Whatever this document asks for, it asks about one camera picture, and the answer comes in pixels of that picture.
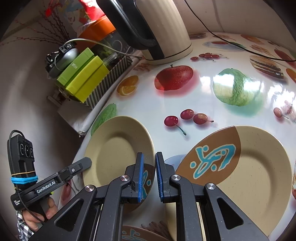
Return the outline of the checkered shirt sleeve forearm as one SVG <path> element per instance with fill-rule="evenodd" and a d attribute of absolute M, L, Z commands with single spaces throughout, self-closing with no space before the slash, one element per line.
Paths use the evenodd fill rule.
<path fill-rule="evenodd" d="M 21 211 L 16 212 L 16 218 L 18 227 L 18 237 L 20 241 L 28 241 L 29 238 L 34 234 L 34 232 L 30 230 L 29 226 L 27 226 L 27 224 L 25 223 Z"/>

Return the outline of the person's left hand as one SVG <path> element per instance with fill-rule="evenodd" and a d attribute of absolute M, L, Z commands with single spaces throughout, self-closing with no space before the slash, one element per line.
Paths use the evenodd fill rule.
<path fill-rule="evenodd" d="M 58 211 L 57 205 L 55 204 L 55 201 L 53 200 L 53 198 L 49 197 L 48 198 L 48 210 L 45 214 L 47 219 L 52 218 Z M 24 210 L 23 211 L 23 219 L 26 223 L 26 225 L 34 232 L 36 232 L 39 227 L 38 227 L 38 223 L 41 223 L 41 221 L 45 221 L 44 216 L 36 213 L 36 212 L 32 212 L 37 218 L 35 218 L 29 211 Z"/>

